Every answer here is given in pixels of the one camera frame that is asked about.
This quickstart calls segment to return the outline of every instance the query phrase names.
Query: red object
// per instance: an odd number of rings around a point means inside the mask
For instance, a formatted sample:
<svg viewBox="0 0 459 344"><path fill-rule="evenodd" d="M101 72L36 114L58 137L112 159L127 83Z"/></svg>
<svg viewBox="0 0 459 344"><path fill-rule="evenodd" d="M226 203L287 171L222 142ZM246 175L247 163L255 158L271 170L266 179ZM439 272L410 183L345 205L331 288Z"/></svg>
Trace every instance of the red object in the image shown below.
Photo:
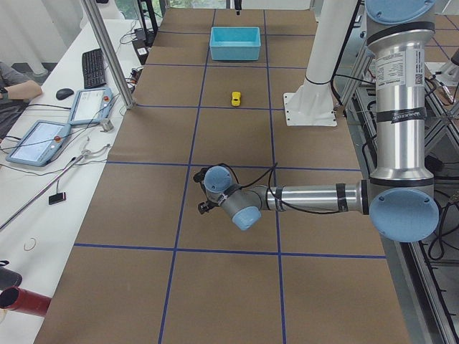
<svg viewBox="0 0 459 344"><path fill-rule="evenodd" d="M0 308L44 317L51 297L18 287L10 287L0 294Z"/></svg>

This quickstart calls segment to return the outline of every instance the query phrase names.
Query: white desk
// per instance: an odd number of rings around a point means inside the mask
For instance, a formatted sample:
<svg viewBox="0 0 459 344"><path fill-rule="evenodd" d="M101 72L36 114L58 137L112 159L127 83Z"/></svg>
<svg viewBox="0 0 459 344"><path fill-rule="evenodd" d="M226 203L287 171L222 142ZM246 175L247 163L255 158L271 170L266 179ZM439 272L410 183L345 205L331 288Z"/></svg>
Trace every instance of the white desk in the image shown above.
<svg viewBox="0 0 459 344"><path fill-rule="evenodd" d="M140 63L132 45L120 45L119 39L129 32L134 24L136 23L132 20L105 21L113 46L115 50L118 50L118 59L126 77L130 75L131 68L139 67ZM68 87L76 92L83 88L81 54L95 48L98 48L98 43L88 24L43 84L43 95L34 99L33 102L70 107L75 96L59 101L55 97L56 91ZM106 70L106 76L113 94L118 94L109 69ZM113 144L123 120L121 114L124 110L123 101L119 97L109 117L114 125L113 130L109 133L102 133L100 126L84 130L63 150L55 162L45 167L35 168L8 163L4 160L5 154L3 153L0 155L0 162L36 173L64 168L72 157L81 154L82 145L87 138L90 138L90 142L86 148L91 151L98 151L108 143ZM9 134L22 137L38 119L67 122L68 115L69 112L65 110L59 111L52 107L36 106L24 112ZM4 140L1 146L7 148L14 144L12 141ZM82 163L104 160L107 154L108 150L105 150L97 158L85 159ZM60 191L65 191L67 194L66 201L52 206L48 205L48 196L56 191L54 185L0 233L0 259L9 260L11 264L8 268L22 275L21 288L53 296L104 165L104 163L92 163L72 168L63 176L59 184ZM55 176L56 173L47 176L32 176L1 167L0 222L6 221ZM29 249L33 246L34 248L29 251L24 250L24 247ZM0 343L33 343L42 322L41 317L10 311L0 323Z"/></svg>

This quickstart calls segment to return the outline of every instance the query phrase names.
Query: black keyboard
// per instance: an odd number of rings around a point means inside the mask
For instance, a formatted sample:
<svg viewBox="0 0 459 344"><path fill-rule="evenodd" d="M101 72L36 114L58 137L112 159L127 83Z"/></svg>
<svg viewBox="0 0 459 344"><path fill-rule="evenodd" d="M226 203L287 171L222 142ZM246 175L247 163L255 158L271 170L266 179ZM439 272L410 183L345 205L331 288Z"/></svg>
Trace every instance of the black keyboard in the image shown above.
<svg viewBox="0 0 459 344"><path fill-rule="evenodd" d="M101 48L83 52L81 64L85 88L96 88L106 84Z"/></svg>

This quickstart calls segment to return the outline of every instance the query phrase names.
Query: computer mouse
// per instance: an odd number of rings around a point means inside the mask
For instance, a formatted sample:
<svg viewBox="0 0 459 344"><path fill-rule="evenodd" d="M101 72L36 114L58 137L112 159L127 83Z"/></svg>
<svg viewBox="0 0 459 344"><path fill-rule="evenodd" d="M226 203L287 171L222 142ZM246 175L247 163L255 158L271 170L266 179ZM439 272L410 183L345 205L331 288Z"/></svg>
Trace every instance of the computer mouse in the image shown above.
<svg viewBox="0 0 459 344"><path fill-rule="evenodd" d="M64 100L65 98L71 96L73 93L73 90L70 88L61 88L56 92L56 98L58 100Z"/></svg>

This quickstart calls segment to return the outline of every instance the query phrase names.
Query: wristwatch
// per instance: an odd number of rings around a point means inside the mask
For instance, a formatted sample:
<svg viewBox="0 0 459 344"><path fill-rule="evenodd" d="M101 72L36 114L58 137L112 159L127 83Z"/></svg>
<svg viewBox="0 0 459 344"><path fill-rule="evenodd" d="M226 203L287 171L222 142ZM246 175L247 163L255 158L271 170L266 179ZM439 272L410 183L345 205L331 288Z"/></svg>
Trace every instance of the wristwatch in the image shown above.
<svg viewBox="0 0 459 344"><path fill-rule="evenodd" d="M5 87L0 87L1 100L8 100L8 90Z"/></svg>

